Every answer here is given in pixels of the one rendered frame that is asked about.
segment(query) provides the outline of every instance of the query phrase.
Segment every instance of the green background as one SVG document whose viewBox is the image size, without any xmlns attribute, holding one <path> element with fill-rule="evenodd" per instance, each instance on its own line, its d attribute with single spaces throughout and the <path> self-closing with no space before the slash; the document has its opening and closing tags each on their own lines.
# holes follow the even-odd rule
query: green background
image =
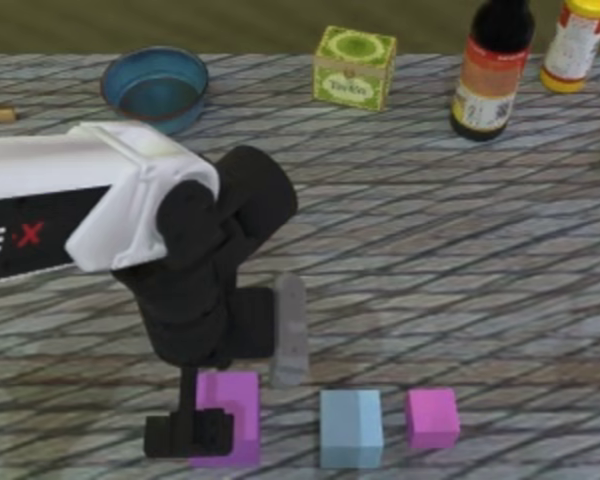
<svg viewBox="0 0 600 480">
<path fill-rule="evenodd" d="M 395 35 L 400 53 L 458 53 L 480 0 L 0 0 L 0 53 L 309 53 L 326 25 Z M 561 0 L 531 2 L 542 52 Z"/>
</svg>

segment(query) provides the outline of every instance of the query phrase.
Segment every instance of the magenta cube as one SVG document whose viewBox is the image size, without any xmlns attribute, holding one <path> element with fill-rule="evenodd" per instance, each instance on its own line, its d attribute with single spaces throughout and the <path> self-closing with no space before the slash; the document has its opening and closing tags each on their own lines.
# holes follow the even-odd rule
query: magenta cube
<svg viewBox="0 0 600 480">
<path fill-rule="evenodd" d="M 452 448 L 460 436 L 456 395 L 451 388 L 416 388 L 405 402 L 411 448 Z"/>
<path fill-rule="evenodd" d="M 197 408 L 224 408 L 234 415 L 233 451 L 224 457 L 194 457 L 192 467 L 252 467 L 260 464 L 260 384 L 256 372 L 198 374 Z"/>
</svg>

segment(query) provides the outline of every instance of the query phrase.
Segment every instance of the blue block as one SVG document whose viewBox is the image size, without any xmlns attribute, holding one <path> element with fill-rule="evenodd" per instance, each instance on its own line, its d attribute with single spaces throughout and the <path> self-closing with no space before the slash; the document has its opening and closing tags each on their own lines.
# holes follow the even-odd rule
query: blue block
<svg viewBox="0 0 600 480">
<path fill-rule="evenodd" d="M 379 390 L 320 392 L 321 468 L 378 468 L 383 449 Z"/>
</svg>

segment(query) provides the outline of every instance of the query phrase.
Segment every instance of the table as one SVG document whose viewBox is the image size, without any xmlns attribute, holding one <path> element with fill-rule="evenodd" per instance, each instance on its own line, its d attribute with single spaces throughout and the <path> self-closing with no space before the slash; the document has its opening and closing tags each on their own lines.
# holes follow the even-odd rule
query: table
<svg viewBox="0 0 600 480">
<path fill-rule="evenodd" d="M 113 118 L 97 95 L 111 58 L 0 56 L 0 102 L 24 116 L 0 136 Z M 72 271 L 5 283 L 0 480 L 600 479 L 600 59 L 583 93 L 558 96 L 533 58 L 484 145 L 448 126 L 456 57 L 401 57 L 380 114 L 312 102 L 309 56 L 206 61 L 207 112 L 179 140 L 212 160 L 261 147 L 297 185 L 300 214 L 242 282 L 302 275 L 311 381 L 263 389 L 259 470 L 148 462 L 143 418 L 173 406 L 178 372 L 129 293 Z M 452 450 L 406 450 L 404 392 L 427 385 L 456 389 Z M 333 386 L 382 390 L 383 469 L 316 470 L 317 392 Z"/>
</svg>

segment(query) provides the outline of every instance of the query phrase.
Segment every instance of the bowl rim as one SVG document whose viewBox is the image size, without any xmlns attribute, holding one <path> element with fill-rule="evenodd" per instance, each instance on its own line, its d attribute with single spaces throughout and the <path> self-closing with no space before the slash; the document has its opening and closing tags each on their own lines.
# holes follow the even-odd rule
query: bowl rim
<svg viewBox="0 0 600 480">
<path fill-rule="evenodd" d="M 180 53 L 180 54 L 185 55 L 185 56 L 191 58 L 192 60 L 196 61 L 202 67 L 202 70 L 203 70 L 203 72 L 205 74 L 205 78 L 206 78 L 206 80 L 204 82 L 204 87 L 199 92 L 198 98 L 196 98 L 194 101 L 188 103 L 186 106 L 179 108 L 175 112 L 167 113 L 167 114 L 163 114 L 163 115 L 138 115 L 138 114 L 129 112 L 123 108 L 120 108 L 120 107 L 117 107 L 117 106 L 111 104 L 111 102 L 109 102 L 109 100 L 107 99 L 107 96 L 105 95 L 105 92 L 104 92 L 105 79 L 107 78 L 107 76 L 109 75 L 111 70 L 116 65 L 119 65 L 121 62 L 123 62 L 124 60 L 127 60 L 127 59 L 134 57 L 136 55 L 139 55 L 141 53 L 151 52 L 151 51 L 169 51 L 169 52 Z M 180 115 L 188 112 L 198 102 L 203 101 L 204 94 L 207 92 L 207 88 L 209 87 L 209 69 L 207 68 L 206 63 L 204 63 L 202 61 L 202 59 L 200 58 L 199 55 L 196 55 L 195 53 L 190 52 L 184 48 L 170 47 L 170 46 L 166 46 L 166 45 L 164 45 L 164 46 L 163 45 L 152 45 L 150 47 L 137 48 L 137 49 L 131 50 L 127 53 L 123 53 L 123 54 L 119 55 L 115 60 L 112 60 L 111 62 L 109 62 L 109 65 L 107 65 L 107 68 L 105 68 L 104 71 L 102 72 L 102 75 L 100 75 L 99 84 L 100 84 L 100 98 L 102 98 L 104 100 L 104 102 L 107 104 L 107 106 L 109 108 L 111 108 L 114 112 L 118 113 L 119 115 L 122 115 L 127 118 L 131 118 L 134 120 L 147 121 L 147 122 L 156 122 L 156 121 L 159 122 L 159 121 L 164 121 L 164 120 L 172 120 L 176 117 L 179 117 Z"/>
</svg>

